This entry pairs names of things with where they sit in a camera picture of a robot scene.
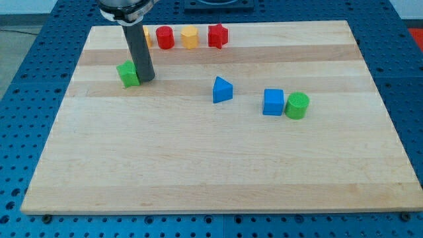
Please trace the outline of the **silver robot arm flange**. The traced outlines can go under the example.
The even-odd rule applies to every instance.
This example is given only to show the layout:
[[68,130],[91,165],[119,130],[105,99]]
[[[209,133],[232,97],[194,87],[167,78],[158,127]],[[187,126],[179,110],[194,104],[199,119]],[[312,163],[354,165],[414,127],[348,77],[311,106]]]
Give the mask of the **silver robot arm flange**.
[[141,22],[156,4],[156,0],[98,0],[101,15],[122,26]]

